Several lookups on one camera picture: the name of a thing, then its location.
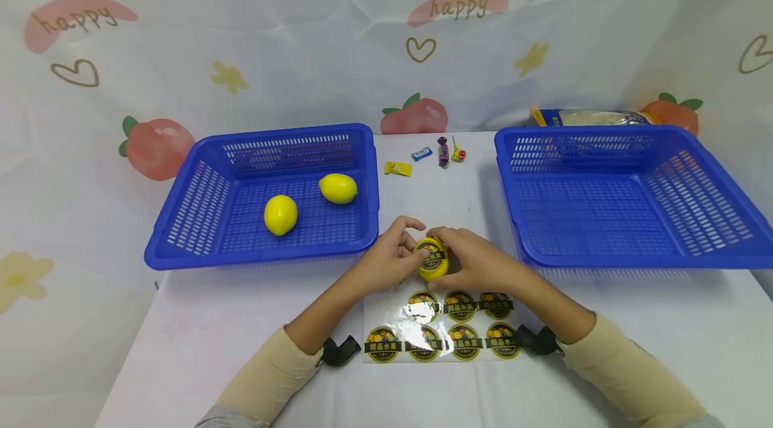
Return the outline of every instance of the black clip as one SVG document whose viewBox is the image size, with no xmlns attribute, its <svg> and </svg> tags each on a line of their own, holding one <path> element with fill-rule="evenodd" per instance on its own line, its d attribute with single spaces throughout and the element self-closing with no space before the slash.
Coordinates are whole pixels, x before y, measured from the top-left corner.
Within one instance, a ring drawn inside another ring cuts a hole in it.
<svg viewBox="0 0 773 428">
<path fill-rule="evenodd" d="M 360 351 L 360 343 L 352 336 L 341 342 L 341 346 L 336 345 L 332 337 L 328 337 L 325 341 L 325 351 L 322 352 L 322 362 L 334 368 L 344 366 Z"/>
<path fill-rule="evenodd" d="M 548 326 L 543 327 L 542 331 L 535 335 L 528 327 L 522 325 L 515 330 L 515 342 L 535 356 L 561 352 L 556 343 L 556 335 L 548 329 Z"/>
</svg>

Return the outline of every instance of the hand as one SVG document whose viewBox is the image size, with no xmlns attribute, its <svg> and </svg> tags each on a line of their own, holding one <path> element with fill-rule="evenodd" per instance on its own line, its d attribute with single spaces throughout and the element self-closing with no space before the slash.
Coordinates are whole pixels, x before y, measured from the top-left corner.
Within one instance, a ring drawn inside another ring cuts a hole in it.
<svg viewBox="0 0 773 428">
<path fill-rule="evenodd" d="M 459 272 L 435 279 L 431 282 L 430 289 L 479 290 L 515 295 L 524 277 L 533 272 L 497 249 L 488 240 L 467 229 L 437 227 L 430 229 L 427 236 L 442 240 L 462 265 Z"/>
<path fill-rule="evenodd" d="M 416 271 L 427 259 L 429 252 L 413 251 L 416 240 L 405 231 L 409 228 L 424 230 L 427 226 L 410 217 L 398 217 L 341 279 L 364 297 L 389 289 Z"/>
</svg>

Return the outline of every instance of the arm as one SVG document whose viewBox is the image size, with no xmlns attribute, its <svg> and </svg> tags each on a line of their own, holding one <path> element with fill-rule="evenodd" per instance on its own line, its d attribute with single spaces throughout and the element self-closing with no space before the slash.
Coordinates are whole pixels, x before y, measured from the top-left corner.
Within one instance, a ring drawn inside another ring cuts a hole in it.
<svg viewBox="0 0 773 428">
<path fill-rule="evenodd" d="M 440 227 L 427 235 L 441 239 L 462 263 L 459 272 L 437 279 L 431 288 L 503 291 L 517 299 L 555 333 L 566 366 L 593 383 L 637 426 L 680 428 L 707 417 L 657 359 L 537 272 L 469 230 Z"/>
<path fill-rule="evenodd" d="M 268 426 L 289 399 L 315 375 L 322 346 L 357 302 L 397 284 L 419 268 L 428 252 L 413 252 L 406 229 L 420 221 L 399 217 L 359 262 L 317 297 L 294 321 L 281 327 L 245 363 L 199 428 Z"/>
</svg>

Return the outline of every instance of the yellow candy wrapper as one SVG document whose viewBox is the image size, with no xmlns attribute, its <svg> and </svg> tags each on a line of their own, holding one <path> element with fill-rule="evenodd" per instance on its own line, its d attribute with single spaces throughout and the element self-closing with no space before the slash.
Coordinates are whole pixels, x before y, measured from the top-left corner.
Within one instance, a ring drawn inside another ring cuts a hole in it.
<svg viewBox="0 0 773 428">
<path fill-rule="evenodd" d="M 387 162 L 384 168 L 384 174 L 402 174 L 410 176 L 413 166 L 408 163 Z"/>
</svg>

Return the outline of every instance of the sticker sheet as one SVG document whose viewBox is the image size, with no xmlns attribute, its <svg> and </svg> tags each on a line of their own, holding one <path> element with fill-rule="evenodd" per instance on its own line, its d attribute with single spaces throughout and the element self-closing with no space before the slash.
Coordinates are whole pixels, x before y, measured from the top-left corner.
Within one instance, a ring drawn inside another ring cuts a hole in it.
<svg viewBox="0 0 773 428">
<path fill-rule="evenodd" d="M 518 357 L 520 323 L 501 292 L 430 291 L 418 276 L 365 299 L 366 363 L 471 362 Z"/>
</svg>

